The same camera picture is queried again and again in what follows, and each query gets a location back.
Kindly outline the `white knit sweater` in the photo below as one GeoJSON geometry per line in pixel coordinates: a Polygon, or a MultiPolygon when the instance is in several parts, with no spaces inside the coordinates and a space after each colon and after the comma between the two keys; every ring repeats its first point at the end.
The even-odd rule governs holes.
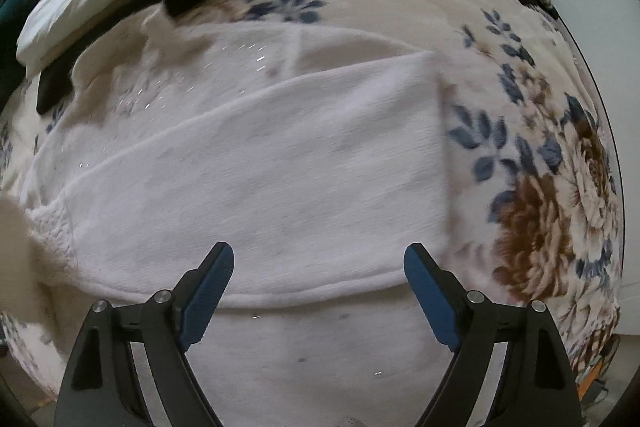
{"type": "Polygon", "coordinates": [[[42,377],[61,380],[91,298],[140,303],[221,241],[234,272],[189,359],[226,425],[413,424],[449,357],[402,255],[450,247],[445,107],[485,72],[359,30],[123,20],[78,57],[23,185],[42,377]]]}

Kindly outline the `floral bed quilt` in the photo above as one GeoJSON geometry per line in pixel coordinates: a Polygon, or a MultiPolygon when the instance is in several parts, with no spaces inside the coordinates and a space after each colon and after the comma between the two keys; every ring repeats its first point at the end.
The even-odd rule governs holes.
{"type": "MultiPolygon", "coordinates": [[[[620,319],[622,212],[590,79],[546,12],[518,0],[205,0],[176,18],[158,2],[115,26],[147,9],[179,26],[328,26],[476,56],[485,75],[445,107],[451,244],[432,255],[499,303],[548,305],[570,368],[585,373],[620,319]]],[[[47,395],[58,394],[70,353],[58,383],[42,377],[39,360],[54,352],[53,311],[21,194],[73,102],[73,69],[73,90],[42,116],[40,72],[25,69],[1,117],[1,323],[11,355],[47,395]]]]}

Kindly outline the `white headboard panel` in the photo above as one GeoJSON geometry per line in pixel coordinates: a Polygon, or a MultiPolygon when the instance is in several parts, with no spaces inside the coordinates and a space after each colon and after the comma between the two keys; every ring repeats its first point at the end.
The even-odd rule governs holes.
{"type": "Polygon", "coordinates": [[[639,332],[639,0],[552,0],[596,80],[611,125],[625,209],[622,318],[639,332]]]}

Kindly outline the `black folded garment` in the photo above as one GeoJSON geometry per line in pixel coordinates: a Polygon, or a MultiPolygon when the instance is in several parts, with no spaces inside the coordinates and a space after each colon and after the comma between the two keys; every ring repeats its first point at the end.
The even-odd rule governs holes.
{"type": "Polygon", "coordinates": [[[94,40],[102,36],[123,18],[134,14],[152,4],[162,2],[169,16],[176,18],[205,0],[131,0],[105,20],[91,28],[85,35],[77,38],[72,45],[57,57],[42,72],[38,81],[36,112],[42,116],[48,113],[67,93],[73,90],[70,73],[78,56],[94,40]]]}

